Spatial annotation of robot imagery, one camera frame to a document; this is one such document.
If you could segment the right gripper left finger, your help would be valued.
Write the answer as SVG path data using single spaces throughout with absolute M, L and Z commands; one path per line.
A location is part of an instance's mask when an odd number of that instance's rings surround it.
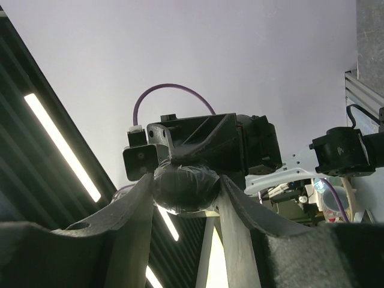
M 2 287 L 144 287 L 153 176 L 66 229 L 1 223 Z

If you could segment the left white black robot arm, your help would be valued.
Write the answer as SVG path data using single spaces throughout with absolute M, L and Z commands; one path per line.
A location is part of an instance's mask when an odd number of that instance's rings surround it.
M 166 153 L 154 171 L 157 197 L 198 198 L 219 189 L 252 195 L 302 178 L 369 176 L 383 167 L 383 133 L 352 127 L 329 129 L 287 159 L 265 116 L 164 115 L 147 129 Z

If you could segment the black earbud charging case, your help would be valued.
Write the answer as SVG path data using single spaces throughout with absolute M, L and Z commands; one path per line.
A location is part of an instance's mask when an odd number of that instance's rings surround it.
M 154 203 L 173 215 L 212 211 L 220 176 L 209 167 L 163 163 L 154 172 Z

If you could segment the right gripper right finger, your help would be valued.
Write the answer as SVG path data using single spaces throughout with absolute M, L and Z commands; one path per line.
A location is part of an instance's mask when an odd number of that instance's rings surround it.
M 232 287 L 382 287 L 383 225 L 288 220 L 220 178 L 221 229 Z

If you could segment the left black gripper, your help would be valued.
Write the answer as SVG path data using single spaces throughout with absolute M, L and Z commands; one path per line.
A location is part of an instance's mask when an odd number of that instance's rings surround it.
M 172 163 L 205 163 L 210 168 L 240 167 L 241 128 L 246 175 L 282 168 L 275 126 L 266 116 L 234 113 L 173 119 L 147 125 L 149 142 L 163 145 Z

